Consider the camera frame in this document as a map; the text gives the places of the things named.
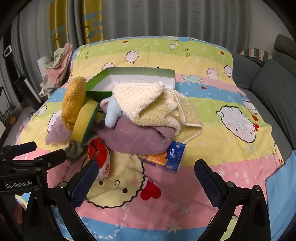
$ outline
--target mustard yellow fuzzy object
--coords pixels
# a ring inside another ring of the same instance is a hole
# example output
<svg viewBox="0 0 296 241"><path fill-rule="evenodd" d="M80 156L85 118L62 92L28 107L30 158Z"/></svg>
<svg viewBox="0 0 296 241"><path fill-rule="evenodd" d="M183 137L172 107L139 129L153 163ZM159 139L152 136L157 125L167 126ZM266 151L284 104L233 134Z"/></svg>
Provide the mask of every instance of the mustard yellow fuzzy object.
<svg viewBox="0 0 296 241"><path fill-rule="evenodd" d="M67 88L62 102L62 121L64 126L72 131L80 109L84 105L86 94L86 79L76 77Z"/></svg>

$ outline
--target cartoon character print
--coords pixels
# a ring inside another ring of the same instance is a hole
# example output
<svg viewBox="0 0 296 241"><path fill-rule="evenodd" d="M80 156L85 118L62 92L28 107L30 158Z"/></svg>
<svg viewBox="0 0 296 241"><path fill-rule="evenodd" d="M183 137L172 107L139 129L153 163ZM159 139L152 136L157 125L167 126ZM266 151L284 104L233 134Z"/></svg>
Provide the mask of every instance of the cartoon character print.
<svg viewBox="0 0 296 241"><path fill-rule="evenodd" d="M247 107L248 110L251 112L253 119L254 119L255 121L258 121L257 116L255 116L255 115L258 114L258 111L257 111L257 109L255 108L255 106L254 106L250 101L248 101L248 100L242 100L242 103L243 103L244 106Z"/></svg>
<svg viewBox="0 0 296 241"><path fill-rule="evenodd" d="M109 178L94 181L86 196L89 203L101 208L115 208L131 202L138 194L138 198L144 201L161 196L160 189L144 175L143 164L136 156L109 152Z"/></svg>
<svg viewBox="0 0 296 241"><path fill-rule="evenodd" d="M252 143L255 140L255 130L258 129L258 125L255 126L250 122L238 107L225 105L216 113L221 117L225 127L241 140L248 143Z"/></svg>
<svg viewBox="0 0 296 241"><path fill-rule="evenodd" d="M218 80L218 72L214 68L207 69L207 76L212 80Z"/></svg>
<svg viewBox="0 0 296 241"><path fill-rule="evenodd" d="M42 116L46 110L47 110L47 106L45 105L37 111L37 116Z"/></svg>
<svg viewBox="0 0 296 241"><path fill-rule="evenodd" d="M211 218L208 226L213 221L213 219L214 219L214 217ZM239 219L238 216L236 216L235 214L232 216L232 218L231 218L231 220L230 220L230 222L229 222L229 224L228 224L222 238L220 239L220 241L224 241L224 240L230 238L230 236L231 236L231 234L232 234L232 232L233 232L233 230L235 228L235 225L237 224L238 219Z"/></svg>
<svg viewBox="0 0 296 241"><path fill-rule="evenodd" d="M57 117L61 116L62 115L62 110L59 110L55 113L52 114L50 120L49 120L49 123L47 125L47 132L51 131L52 129L52 125L55 123L55 121L57 120Z"/></svg>
<svg viewBox="0 0 296 241"><path fill-rule="evenodd" d="M184 80L187 80L187 81L189 81L191 83L195 83L195 84L200 84L202 82L201 78L194 76L194 75L190 75L190 74L183 74L182 78Z"/></svg>
<svg viewBox="0 0 296 241"><path fill-rule="evenodd" d="M278 161L279 161L279 163L280 163L281 165L284 165L285 162L283 161L283 157L281 156L281 153L280 153L279 148L278 148L278 146L277 146L276 143L274 143L274 149L275 149L275 151L276 151L276 155L277 155L277 157L278 157Z"/></svg>
<svg viewBox="0 0 296 241"><path fill-rule="evenodd" d="M139 55L136 51L129 51L126 54L126 61L129 63L135 63L135 61L138 59Z"/></svg>
<svg viewBox="0 0 296 241"><path fill-rule="evenodd" d="M229 77L231 78L232 76L232 68L229 66L229 65L226 65L224 67L224 73Z"/></svg>
<svg viewBox="0 0 296 241"><path fill-rule="evenodd" d="M113 67L115 67L115 65L113 63L106 63L106 64L104 64L102 71L106 68L113 68Z"/></svg>

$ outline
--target sofa cushion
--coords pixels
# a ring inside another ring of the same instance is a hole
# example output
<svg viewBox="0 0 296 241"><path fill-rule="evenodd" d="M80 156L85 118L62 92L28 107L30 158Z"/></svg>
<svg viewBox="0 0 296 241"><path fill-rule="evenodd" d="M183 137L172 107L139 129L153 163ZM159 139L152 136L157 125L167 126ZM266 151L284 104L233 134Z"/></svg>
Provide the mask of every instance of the sofa cushion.
<svg viewBox="0 0 296 241"><path fill-rule="evenodd" d="M288 70L296 78L296 60L290 56L276 52L274 54L274 60L280 63L286 70Z"/></svg>
<svg viewBox="0 0 296 241"><path fill-rule="evenodd" d="M273 115L290 145L296 149L296 78L269 59L253 80L250 90Z"/></svg>
<svg viewBox="0 0 296 241"><path fill-rule="evenodd" d="M233 81L237 87L249 89L253 79L261 70L261 67L238 53L231 52L231 54L233 58Z"/></svg>
<svg viewBox="0 0 296 241"><path fill-rule="evenodd" d="M245 92L246 96L249 98L251 103L256 107L258 112L260 113L262 119L272 126L271 135L277 144L279 151L281 152L281 156L283 160L286 161L288 157L291 155L292 147L289 144L288 139L285 134L281 130L279 124L273 118L271 113L266 109L266 107L261 103L261 101L251 92L245 89L242 89Z"/></svg>
<svg viewBox="0 0 296 241"><path fill-rule="evenodd" d="M296 59L296 43L285 35L279 34L274 43L274 49Z"/></svg>

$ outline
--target yellow cartoon face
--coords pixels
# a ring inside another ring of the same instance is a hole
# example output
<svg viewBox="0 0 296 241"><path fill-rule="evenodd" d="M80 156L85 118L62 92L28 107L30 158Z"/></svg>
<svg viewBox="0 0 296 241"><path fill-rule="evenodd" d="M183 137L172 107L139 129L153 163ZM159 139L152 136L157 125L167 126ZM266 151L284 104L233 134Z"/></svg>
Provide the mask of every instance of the yellow cartoon face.
<svg viewBox="0 0 296 241"><path fill-rule="evenodd" d="M123 206L138 195L144 185L144 168L136 155L110 152L110 174L95 180L86 199L101 208Z"/></svg>

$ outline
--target green box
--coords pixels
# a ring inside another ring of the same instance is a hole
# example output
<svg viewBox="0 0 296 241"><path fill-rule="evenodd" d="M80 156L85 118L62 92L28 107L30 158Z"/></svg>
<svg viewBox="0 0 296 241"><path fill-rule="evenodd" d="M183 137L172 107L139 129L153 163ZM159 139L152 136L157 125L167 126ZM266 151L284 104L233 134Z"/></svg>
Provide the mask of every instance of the green box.
<svg viewBox="0 0 296 241"><path fill-rule="evenodd" d="M131 79L143 79L150 82L162 81L165 88L175 89L176 73L172 69L148 67L106 68L86 83L86 100L101 102L112 95L116 83L129 83Z"/></svg>

